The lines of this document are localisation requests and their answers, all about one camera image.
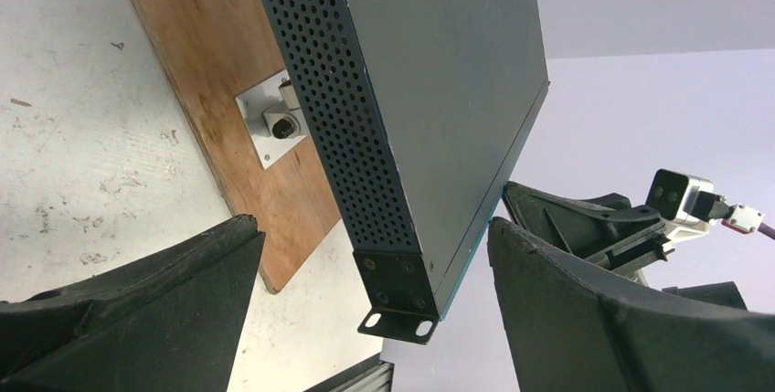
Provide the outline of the teal grey network switch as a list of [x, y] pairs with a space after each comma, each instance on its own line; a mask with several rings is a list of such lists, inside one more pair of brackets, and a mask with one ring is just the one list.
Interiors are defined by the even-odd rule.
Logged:
[[426, 344], [547, 95], [537, 0], [261, 0], [371, 304]]

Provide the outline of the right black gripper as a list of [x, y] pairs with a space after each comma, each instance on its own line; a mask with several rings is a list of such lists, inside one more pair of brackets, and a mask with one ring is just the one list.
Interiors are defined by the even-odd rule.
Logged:
[[[517, 226], [604, 269], [642, 269], [666, 260], [665, 222], [656, 210], [634, 207], [626, 196], [611, 193], [576, 200], [509, 182], [502, 199]], [[697, 302], [748, 310], [733, 281], [665, 287], [659, 295], [648, 295], [642, 305], [684, 311]]]

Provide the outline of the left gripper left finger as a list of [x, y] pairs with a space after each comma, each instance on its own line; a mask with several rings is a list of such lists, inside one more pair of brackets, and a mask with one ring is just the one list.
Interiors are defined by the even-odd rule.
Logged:
[[265, 234], [232, 217], [83, 281], [1, 305], [4, 391], [224, 391]]

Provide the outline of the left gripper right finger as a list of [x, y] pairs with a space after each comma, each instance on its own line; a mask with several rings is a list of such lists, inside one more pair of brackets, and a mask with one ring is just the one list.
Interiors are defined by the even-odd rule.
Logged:
[[771, 391], [774, 318], [642, 286], [496, 217], [487, 251], [523, 391]]

